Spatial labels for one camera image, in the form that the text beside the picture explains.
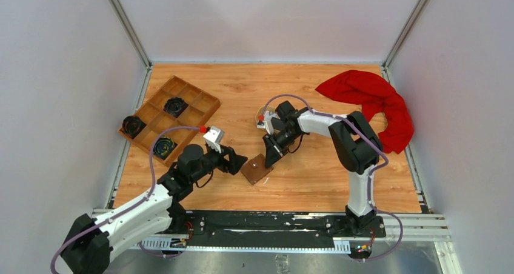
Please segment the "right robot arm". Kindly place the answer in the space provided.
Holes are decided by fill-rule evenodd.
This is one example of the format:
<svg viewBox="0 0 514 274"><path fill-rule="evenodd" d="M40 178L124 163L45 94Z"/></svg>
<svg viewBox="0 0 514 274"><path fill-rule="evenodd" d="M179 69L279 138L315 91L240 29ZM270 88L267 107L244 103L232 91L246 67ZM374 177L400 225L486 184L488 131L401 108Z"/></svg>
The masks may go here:
<svg viewBox="0 0 514 274"><path fill-rule="evenodd" d="M350 195L342 224L332 222L328 231L346 231L354 236L370 232L377 213L373 197L375 170L384 152L364 115L357 111L333 115L309 107L298 110L289 101L282 102L275 112L277 117L268 122L268 132L263 137L265 166L270 168L290 153L290 146L304 135L329 137L349 173Z"/></svg>

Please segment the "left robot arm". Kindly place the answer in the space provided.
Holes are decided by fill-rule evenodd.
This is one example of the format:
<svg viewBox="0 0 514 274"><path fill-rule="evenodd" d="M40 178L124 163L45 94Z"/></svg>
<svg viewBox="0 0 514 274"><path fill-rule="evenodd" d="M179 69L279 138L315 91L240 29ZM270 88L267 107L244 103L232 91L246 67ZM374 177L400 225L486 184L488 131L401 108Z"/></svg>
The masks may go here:
<svg viewBox="0 0 514 274"><path fill-rule="evenodd" d="M146 192L94 218L76 218L59 254L73 273L103 273L122 252L155 233L179 233L187 224L180 205L198 181L215 170L237 174L246 156L221 146L187 145L168 171Z"/></svg>

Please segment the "brown leather card holder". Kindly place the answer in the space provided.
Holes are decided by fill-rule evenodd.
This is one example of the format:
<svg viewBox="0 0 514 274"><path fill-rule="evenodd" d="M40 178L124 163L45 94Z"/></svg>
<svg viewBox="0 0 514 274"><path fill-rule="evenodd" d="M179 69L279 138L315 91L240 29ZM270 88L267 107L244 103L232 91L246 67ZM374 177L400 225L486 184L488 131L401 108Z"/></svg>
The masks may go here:
<svg viewBox="0 0 514 274"><path fill-rule="evenodd" d="M266 167L265 166L265 156L263 154L258 154L252 159L249 159L242 167L240 172L244 175L246 180L251 185L255 185L259 182L263 177L267 176L271 171L273 171L274 167Z"/></svg>

